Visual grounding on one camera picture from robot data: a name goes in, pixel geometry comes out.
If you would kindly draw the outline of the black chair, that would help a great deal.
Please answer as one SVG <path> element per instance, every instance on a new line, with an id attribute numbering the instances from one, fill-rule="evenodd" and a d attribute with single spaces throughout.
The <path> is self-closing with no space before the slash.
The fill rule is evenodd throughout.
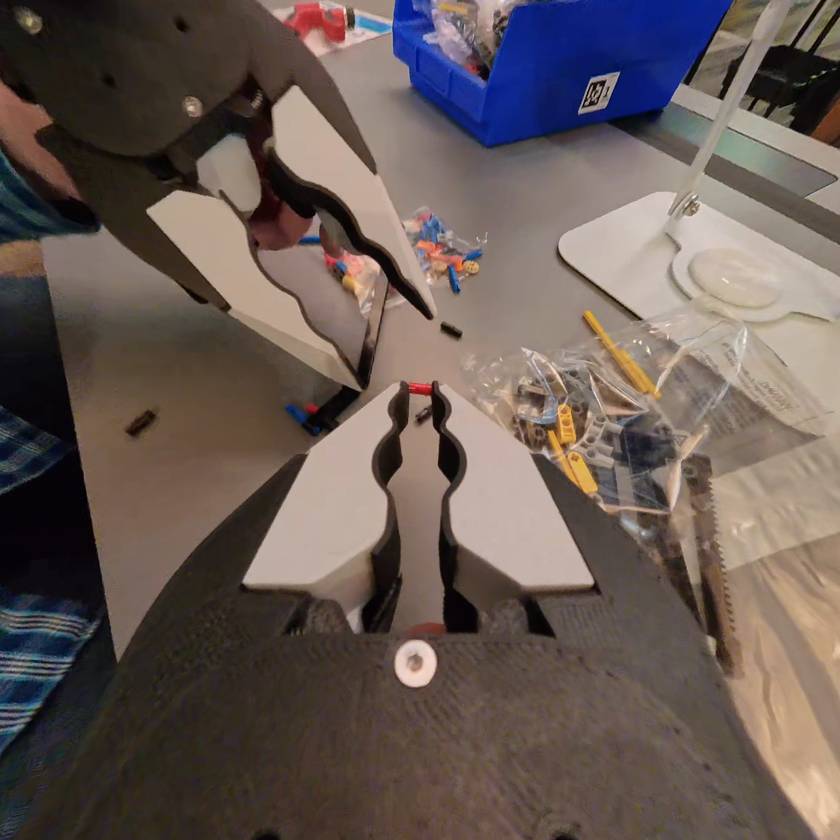
<path id="1" fill-rule="evenodd" d="M 748 111 L 764 104 L 763 116 L 789 109 L 792 131 L 812 135 L 838 97 L 838 58 L 825 58 L 789 45 L 771 47 L 751 79 Z"/>

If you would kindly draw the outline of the person's plaid shirt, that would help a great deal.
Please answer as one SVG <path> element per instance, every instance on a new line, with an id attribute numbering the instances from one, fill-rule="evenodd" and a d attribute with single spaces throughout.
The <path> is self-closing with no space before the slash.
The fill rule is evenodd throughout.
<path id="1" fill-rule="evenodd" d="M 43 738 L 106 615 L 44 274 L 2 276 L 2 759 Z"/>

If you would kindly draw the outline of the red toy on paper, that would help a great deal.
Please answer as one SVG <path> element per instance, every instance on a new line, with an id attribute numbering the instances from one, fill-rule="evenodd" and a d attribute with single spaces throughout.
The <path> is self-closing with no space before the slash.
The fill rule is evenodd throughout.
<path id="1" fill-rule="evenodd" d="M 392 35 L 389 18 L 334 2 L 301 2 L 272 13 L 318 57 Z"/>

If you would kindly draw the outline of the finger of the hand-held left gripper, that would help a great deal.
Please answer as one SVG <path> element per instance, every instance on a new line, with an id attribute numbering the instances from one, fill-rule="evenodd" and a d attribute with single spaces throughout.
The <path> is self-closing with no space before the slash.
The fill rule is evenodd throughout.
<path id="1" fill-rule="evenodd" d="M 246 222 L 223 193 L 175 189 L 148 216 L 228 305 L 228 314 L 315 372 L 361 392 L 335 342 L 316 330 L 299 300 L 264 271 Z"/>
<path id="2" fill-rule="evenodd" d="M 436 319 L 434 298 L 378 173 L 299 86 L 279 97 L 270 116 L 266 158 L 276 192 L 331 216 L 355 251 L 373 258 L 425 319 Z"/>

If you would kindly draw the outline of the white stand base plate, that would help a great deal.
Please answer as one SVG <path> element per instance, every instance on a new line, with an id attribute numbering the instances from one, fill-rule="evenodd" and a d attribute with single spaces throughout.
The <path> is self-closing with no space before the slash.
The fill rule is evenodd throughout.
<path id="1" fill-rule="evenodd" d="M 691 260 L 714 248 L 764 259 L 781 282 L 778 300 L 749 312 L 733 308 L 804 380 L 838 376 L 838 263 L 822 266 L 800 245 L 783 245 L 753 227 L 701 204 L 673 222 L 673 192 L 655 192 L 565 233 L 563 260 L 641 319 L 703 294 Z"/>

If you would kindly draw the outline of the clear stand pole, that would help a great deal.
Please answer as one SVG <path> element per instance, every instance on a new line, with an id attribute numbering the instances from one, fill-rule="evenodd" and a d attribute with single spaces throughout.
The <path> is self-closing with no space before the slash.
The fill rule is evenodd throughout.
<path id="1" fill-rule="evenodd" d="M 699 211 L 697 188 L 711 157 L 716 152 L 722 135 L 728 129 L 732 116 L 739 109 L 740 101 L 749 88 L 750 81 L 760 68 L 763 58 L 774 43 L 775 37 L 787 18 L 792 1 L 770 1 L 762 11 L 753 28 L 749 45 L 738 65 L 734 78 L 721 101 L 717 115 L 701 143 L 688 174 L 675 193 L 668 209 L 668 220 L 664 232 L 672 236 L 684 217 L 692 217 Z"/>

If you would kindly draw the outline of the person's left hand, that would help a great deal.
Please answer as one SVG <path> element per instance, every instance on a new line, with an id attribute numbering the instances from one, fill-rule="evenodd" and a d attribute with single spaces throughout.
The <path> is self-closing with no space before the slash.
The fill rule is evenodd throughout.
<path id="1" fill-rule="evenodd" d="M 34 189 L 48 198 L 78 198 L 67 170 L 38 141 L 39 132 L 50 125 L 40 106 L 27 103 L 1 83 L 1 142 L 6 156 Z"/>

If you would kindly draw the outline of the blue plastic bin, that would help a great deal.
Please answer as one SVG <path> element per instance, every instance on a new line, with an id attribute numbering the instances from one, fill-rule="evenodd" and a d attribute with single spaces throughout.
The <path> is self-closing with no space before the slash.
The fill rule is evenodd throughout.
<path id="1" fill-rule="evenodd" d="M 399 1 L 393 51 L 422 97 L 491 148 L 665 109 L 730 5 L 526 3 L 483 80 L 430 44 L 432 21 Z"/>

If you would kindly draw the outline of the black lego beam assembly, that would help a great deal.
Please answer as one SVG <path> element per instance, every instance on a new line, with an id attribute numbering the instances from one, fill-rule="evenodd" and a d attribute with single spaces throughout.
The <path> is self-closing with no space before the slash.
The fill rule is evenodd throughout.
<path id="1" fill-rule="evenodd" d="M 367 315 L 367 325 L 360 352 L 360 374 L 362 390 L 371 382 L 375 361 L 375 352 L 379 342 L 385 303 L 389 291 L 386 279 L 378 279 L 373 286 L 371 308 Z M 324 404 L 307 404 L 301 408 L 291 403 L 285 405 L 287 415 L 310 436 L 328 434 L 340 425 L 340 416 L 346 412 L 361 396 L 362 391 L 349 386 L 342 386 Z"/>

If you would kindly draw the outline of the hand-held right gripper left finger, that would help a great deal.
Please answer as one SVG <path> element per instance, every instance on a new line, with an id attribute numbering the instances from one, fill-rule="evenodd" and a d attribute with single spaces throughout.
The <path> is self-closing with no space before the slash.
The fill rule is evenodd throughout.
<path id="1" fill-rule="evenodd" d="M 243 586 L 339 604 L 356 632 L 387 632 L 402 587 L 389 483 L 403 464 L 406 382 L 386 388 L 305 455 Z"/>

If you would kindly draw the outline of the large clear plastic bag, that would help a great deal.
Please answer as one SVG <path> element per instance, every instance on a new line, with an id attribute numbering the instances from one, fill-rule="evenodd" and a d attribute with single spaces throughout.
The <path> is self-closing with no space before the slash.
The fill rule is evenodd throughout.
<path id="1" fill-rule="evenodd" d="M 838 434 L 714 477 L 676 444 L 642 457 L 633 527 L 710 639 L 761 757 L 818 838 L 839 825 Z"/>

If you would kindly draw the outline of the yellow lego axle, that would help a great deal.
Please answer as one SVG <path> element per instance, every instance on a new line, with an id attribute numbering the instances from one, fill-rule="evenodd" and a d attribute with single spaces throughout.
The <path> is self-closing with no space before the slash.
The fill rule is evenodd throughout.
<path id="1" fill-rule="evenodd" d="M 584 322 L 593 332 L 594 336 L 601 343 L 603 349 L 610 354 L 613 362 L 624 375 L 625 379 L 633 388 L 646 396 L 652 396 L 655 400 L 660 399 L 661 394 L 655 383 L 648 377 L 642 367 L 623 350 L 604 330 L 592 311 L 585 310 L 582 316 Z"/>

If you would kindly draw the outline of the small bag of colourful lego pieces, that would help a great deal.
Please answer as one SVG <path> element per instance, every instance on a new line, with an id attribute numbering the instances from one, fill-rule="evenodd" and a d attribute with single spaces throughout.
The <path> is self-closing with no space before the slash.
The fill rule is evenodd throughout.
<path id="1" fill-rule="evenodd" d="M 485 239 L 474 242 L 462 239 L 426 206 L 404 218 L 402 227 L 430 287 L 447 287 L 459 294 L 463 281 L 480 272 Z M 383 269 L 373 258 L 346 249 L 339 257 L 324 254 L 323 261 L 330 276 L 356 300 L 361 314 L 370 314 L 376 292 L 385 278 Z"/>

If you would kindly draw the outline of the clear bag of lego parts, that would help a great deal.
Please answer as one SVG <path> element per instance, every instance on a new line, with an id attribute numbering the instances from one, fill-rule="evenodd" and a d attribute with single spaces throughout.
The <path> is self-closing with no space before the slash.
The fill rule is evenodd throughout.
<path id="1" fill-rule="evenodd" d="M 655 520 L 629 504 L 642 457 L 675 444 L 710 459 L 714 477 L 838 434 L 838 415 L 746 323 L 700 304 L 612 334 L 661 397 L 637 392 L 594 334 L 576 345 L 462 358 L 478 408 L 533 454 L 583 463 L 584 492 L 636 537 Z M 657 547 L 647 540 L 643 545 Z"/>

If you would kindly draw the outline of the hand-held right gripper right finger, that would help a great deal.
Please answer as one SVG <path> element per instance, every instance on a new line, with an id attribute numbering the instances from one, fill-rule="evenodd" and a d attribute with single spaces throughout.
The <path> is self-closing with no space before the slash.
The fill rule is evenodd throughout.
<path id="1" fill-rule="evenodd" d="M 595 579 L 531 453 L 451 386 L 432 384 L 444 624 L 478 630 L 502 602 L 595 592 Z"/>

